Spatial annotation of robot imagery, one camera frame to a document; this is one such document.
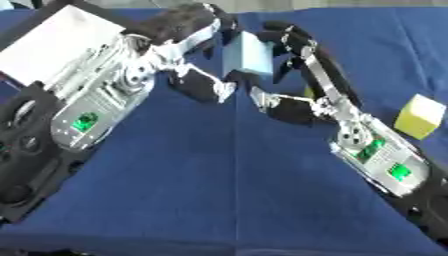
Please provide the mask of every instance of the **robotic hand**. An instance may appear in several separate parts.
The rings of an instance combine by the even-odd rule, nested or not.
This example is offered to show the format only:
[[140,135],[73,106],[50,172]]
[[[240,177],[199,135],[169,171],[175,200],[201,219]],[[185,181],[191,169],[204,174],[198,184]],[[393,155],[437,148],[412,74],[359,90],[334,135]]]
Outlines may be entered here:
[[213,85],[184,55],[205,50],[210,57],[218,32],[230,42],[237,21],[214,5],[181,5],[88,49],[1,106],[0,220],[18,221],[55,193],[146,99],[158,72],[169,72],[186,94]]
[[276,44],[274,54],[290,53],[274,76],[278,83],[299,69],[314,99],[271,94],[253,76],[239,74],[261,112],[293,124],[332,120],[339,130],[329,145],[399,213],[436,242],[448,246],[448,173],[379,119],[360,110],[361,102],[341,69],[313,38],[295,25],[270,21],[260,40]]

